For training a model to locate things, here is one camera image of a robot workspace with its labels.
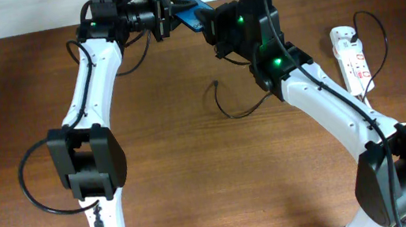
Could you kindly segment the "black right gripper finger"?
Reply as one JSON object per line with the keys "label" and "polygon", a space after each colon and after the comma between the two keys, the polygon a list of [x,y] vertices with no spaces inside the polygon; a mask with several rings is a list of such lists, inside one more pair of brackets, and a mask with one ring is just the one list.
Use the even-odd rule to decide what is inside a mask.
{"label": "black right gripper finger", "polygon": [[216,19],[217,10],[216,9],[197,9],[195,10],[195,16],[197,20],[202,24],[202,26],[211,25]]}
{"label": "black right gripper finger", "polygon": [[202,34],[206,43],[210,44],[211,46],[218,43],[218,39],[216,36],[216,27],[215,22],[213,20],[202,22]]}

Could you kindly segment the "blue smartphone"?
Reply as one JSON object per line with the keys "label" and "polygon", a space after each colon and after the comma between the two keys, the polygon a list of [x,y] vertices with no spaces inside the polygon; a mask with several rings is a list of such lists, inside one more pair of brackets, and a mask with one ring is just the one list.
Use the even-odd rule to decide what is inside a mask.
{"label": "blue smartphone", "polygon": [[211,6],[203,2],[202,0],[193,0],[197,3],[196,6],[192,7],[191,9],[187,9],[181,11],[180,13],[176,14],[178,20],[181,23],[185,24],[188,28],[193,30],[194,32],[201,32],[203,30],[203,23],[198,19],[196,16],[196,11],[199,9],[212,9]]}

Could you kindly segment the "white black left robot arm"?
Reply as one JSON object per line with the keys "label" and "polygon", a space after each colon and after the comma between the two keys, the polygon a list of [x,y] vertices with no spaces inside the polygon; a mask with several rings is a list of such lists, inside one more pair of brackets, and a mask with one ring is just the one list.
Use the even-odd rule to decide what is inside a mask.
{"label": "white black left robot arm", "polygon": [[122,190],[125,153],[110,130],[114,81],[120,76],[128,37],[147,32],[158,41],[196,0],[89,0],[80,11],[73,40],[80,52],[76,86],[60,128],[47,133],[47,147],[64,188],[70,190],[89,227],[126,227]]}

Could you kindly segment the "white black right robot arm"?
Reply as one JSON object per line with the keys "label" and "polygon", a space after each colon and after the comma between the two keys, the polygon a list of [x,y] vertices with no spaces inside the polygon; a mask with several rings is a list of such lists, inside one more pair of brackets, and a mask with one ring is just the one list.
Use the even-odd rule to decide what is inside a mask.
{"label": "white black right robot arm", "polygon": [[406,219],[406,124],[354,98],[286,41],[271,0],[232,1],[198,9],[196,17],[218,58],[247,59],[264,91],[315,119],[357,161],[359,209],[345,227],[394,227]]}

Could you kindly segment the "black charger plug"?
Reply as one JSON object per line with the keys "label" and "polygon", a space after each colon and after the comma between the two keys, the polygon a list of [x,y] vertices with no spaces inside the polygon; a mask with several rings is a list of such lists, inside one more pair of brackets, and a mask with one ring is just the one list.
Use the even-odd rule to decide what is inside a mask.
{"label": "black charger plug", "polygon": [[357,40],[359,39],[359,35],[355,33],[352,38],[350,39],[351,43],[356,43]]}

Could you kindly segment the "white power strip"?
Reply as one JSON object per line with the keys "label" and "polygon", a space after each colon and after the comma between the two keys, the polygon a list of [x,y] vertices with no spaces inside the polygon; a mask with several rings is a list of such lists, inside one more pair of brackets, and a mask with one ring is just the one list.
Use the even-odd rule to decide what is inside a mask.
{"label": "white power strip", "polygon": [[371,82],[372,73],[363,54],[362,42],[351,41],[354,35],[354,28],[341,26],[331,29],[330,39],[347,91],[353,96],[358,96],[371,91],[374,83]]}

